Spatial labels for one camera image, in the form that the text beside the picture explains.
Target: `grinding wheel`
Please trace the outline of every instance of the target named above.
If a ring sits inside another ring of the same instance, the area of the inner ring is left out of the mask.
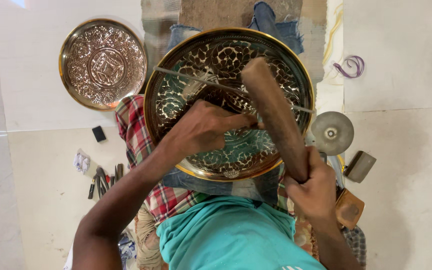
[[[344,114],[328,111],[316,117],[311,125],[316,148],[328,156],[336,156],[350,147],[354,138],[354,127]]]

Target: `engraved brass plate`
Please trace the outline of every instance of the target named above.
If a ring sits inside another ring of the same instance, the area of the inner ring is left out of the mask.
[[[265,57],[289,103],[313,109],[313,86],[299,58],[273,37],[246,28],[221,28],[202,32],[168,52],[159,67],[245,91],[243,67]],[[153,143],[158,144],[192,106],[202,99],[232,113],[251,110],[242,95],[175,75],[153,72],[146,87],[144,117]],[[304,133],[311,114],[293,110]],[[191,175],[214,181],[236,181],[261,175],[282,160],[267,131],[229,131],[223,149],[186,157],[177,167]]]
[[[59,55],[59,73],[68,93],[85,107],[112,111],[139,93],[147,60],[138,37],[123,24],[96,19],[76,27]]]

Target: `plate rim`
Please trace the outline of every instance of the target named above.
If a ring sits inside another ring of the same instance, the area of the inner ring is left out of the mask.
[[[315,108],[315,91],[314,91],[314,87],[313,87],[313,82],[311,81],[311,78],[310,78],[310,76],[309,76],[309,72],[308,72],[308,70],[306,69],[306,66],[303,64],[303,62],[301,61],[301,59],[297,56],[297,54],[296,53],[294,53],[293,52],[293,50],[291,50],[290,49],[290,47],[288,47],[286,44],[284,44],[282,41],[280,41],[279,39],[277,39],[277,38],[275,38],[275,37],[273,37],[272,35],[270,35],[270,34],[266,34],[266,33],[264,33],[264,32],[261,32],[261,31],[258,31],[258,30],[254,30],[254,29],[249,29],[249,28],[244,28],[244,27],[218,27],[218,28],[213,28],[213,29],[210,29],[210,30],[206,30],[206,31],[202,31],[201,33],[198,33],[198,34],[195,34],[195,35],[193,35],[193,36],[190,36],[189,38],[187,38],[187,39],[185,39],[185,40],[183,40],[183,41],[181,41],[179,44],[177,44],[176,46],[174,46],[171,50],[169,50],[164,56],[163,56],[163,58],[158,62],[158,64],[157,64],[157,66],[158,67],[161,67],[161,64],[166,60],[166,57],[168,56],[168,55],[170,55],[173,51],[175,51],[175,50],[178,50],[179,48],[181,48],[182,46],[184,46],[184,45],[186,45],[188,42],[190,42],[190,41],[192,41],[192,40],[194,40],[194,39],[196,39],[197,37],[199,37],[199,36],[202,36],[202,35],[204,35],[204,34],[207,34],[207,33],[210,33],[210,32],[219,32],[219,31],[225,31],[225,30],[239,30],[239,31],[242,31],[242,32],[252,32],[252,33],[256,33],[256,34],[258,34],[258,35],[263,35],[263,36],[265,36],[265,37],[267,37],[268,39],[270,39],[270,40],[272,40],[272,41],[274,41],[274,42],[276,42],[276,43],[278,43],[280,46],[282,46],[287,52],[289,52],[300,64],[301,64],[301,67],[303,68],[303,71],[304,71],[304,76],[306,77],[306,79],[308,80],[308,83],[309,83],[309,96],[310,96],[310,98],[311,98],[311,103],[309,104],[309,106],[310,106],[310,110],[314,110],[314,108]],[[148,91],[148,88],[149,88],[149,85],[150,85],[150,81],[153,79],[153,76],[155,75],[155,73],[156,73],[156,71],[155,70],[153,70],[153,72],[151,73],[151,76],[149,77],[149,79],[148,79],[148,81],[147,81],[147,84],[146,84],[146,88],[144,89],[144,102],[143,102],[143,112],[144,112],[144,122],[147,124],[147,123],[149,123],[148,122],[148,119],[147,119],[147,107],[148,107],[148,102],[149,102],[149,98],[147,97],[148,95],[146,95],[146,93],[147,93],[147,91]],[[306,135],[306,133],[307,133],[307,131],[309,130],[309,127],[311,126],[311,122],[313,121],[313,118],[314,118],[314,114],[312,114],[312,113],[310,113],[309,114],[309,121],[308,121],[308,125],[304,128],[304,130],[302,131],[302,136],[303,136],[303,138],[304,138],[304,136]],[[158,146],[158,143],[156,142],[156,140],[155,140],[155,136],[153,135],[153,132],[151,131],[151,129],[149,129],[149,128],[147,128],[147,131],[148,131],[148,133],[149,133],[149,137],[151,138],[151,141],[153,142],[153,145],[155,146],[155,147],[157,147]],[[246,179],[249,179],[249,178],[254,178],[254,177],[256,177],[256,176],[259,176],[259,175],[263,175],[263,174],[265,174],[265,173],[267,173],[267,172],[269,172],[270,170],[272,170],[272,169],[275,169],[276,167],[278,167],[281,163],[283,163],[283,159],[281,159],[281,158],[279,158],[279,160],[272,166],[272,167],[270,167],[270,168],[268,168],[268,169],[265,169],[265,170],[262,170],[261,172],[258,172],[258,173],[255,173],[255,174],[253,174],[253,175],[249,175],[249,176],[247,176],[247,177],[244,177],[244,178],[237,178],[237,179],[227,179],[227,180],[220,180],[220,179],[210,179],[210,178],[208,178],[208,177],[206,177],[206,175],[197,175],[197,174],[195,174],[195,172],[193,172],[193,171],[191,171],[191,170],[189,170],[189,169],[186,169],[186,168],[184,168],[182,165],[181,165],[181,162],[180,163],[178,163],[177,165],[175,165],[175,167],[177,168],[177,169],[179,169],[179,170],[181,170],[181,171],[183,171],[183,172],[185,172],[185,173],[187,173],[187,174],[189,174],[189,175],[192,175],[192,176],[194,176],[194,177],[197,177],[197,178],[200,178],[200,179],[204,179],[204,180],[209,180],[209,181],[214,181],[214,182],[237,182],[237,181],[243,181],[243,180],[246,180]]]
[[[87,104],[84,104],[82,101],[80,101],[71,91],[70,91],[70,86],[68,85],[68,82],[66,82],[66,80],[64,80],[64,74],[63,74],[63,50],[67,45],[67,42],[69,41],[70,37],[76,32],[76,30],[78,30],[79,28],[83,27],[84,25],[88,24],[88,23],[92,23],[95,21],[104,21],[104,22],[110,22],[113,24],[117,24],[120,25],[121,27],[123,27],[125,30],[127,30],[130,34],[132,34],[136,40],[139,42],[139,44],[141,45],[141,51],[142,51],[142,55],[143,55],[143,59],[144,59],[144,74],[142,75],[143,81],[141,83],[141,86],[139,87],[138,90],[136,90],[136,92],[133,95],[137,95],[139,94],[139,92],[141,92],[141,90],[144,88],[145,85],[145,81],[146,81],[146,74],[148,72],[148,61],[147,61],[147,55],[146,55],[146,50],[145,50],[145,46],[144,44],[141,42],[141,40],[139,39],[138,35],[135,34],[135,32],[129,28],[127,25],[123,24],[120,21],[115,21],[112,19],[107,19],[107,18],[95,18],[95,19],[90,19],[87,21],[83,21],[81,22],[78,26],[76,26],[75,28],[73,28],[69,34],[66,36],[66,38],[64,39],[63,45],[61,46],[61,50],[59,50],[59,57],[58,57],[58,61],[57,61],[57,65],[58,65],[58,69],[59,69],[59,76],[61,78],[61,81],[63,82],[64,88],[66,89],[66,91],[68,92],[68,94],[79,104],[81,104],[82,106],[92,109],[94,111],[98,111],[98,112],[112,112],[115,111],[117,106],[115,106],[114,108],[98,108],[98,107],[93,107],[93,106],[89,106]]]

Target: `hand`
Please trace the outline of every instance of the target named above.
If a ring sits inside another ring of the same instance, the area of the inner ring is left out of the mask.
[[[258,119],[250,114],[233,114],[201,99],[166,134],[163,141],[176,147],[182,158],[224,148],[225,132],[249,127]]]
[[[309,152],[309,180],[299,184],[286,174],[286,193],[313,227],[319,223],[336,225],[336,174],[321,160],[315,147],[309,146],[306,150]]]

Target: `wooden mallet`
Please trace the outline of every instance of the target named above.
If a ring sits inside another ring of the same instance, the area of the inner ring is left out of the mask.
[[[303,136],[265,59],[249,61],[242,71],[242,79],[289,175],[298,183],[305,183],[309,167]]]

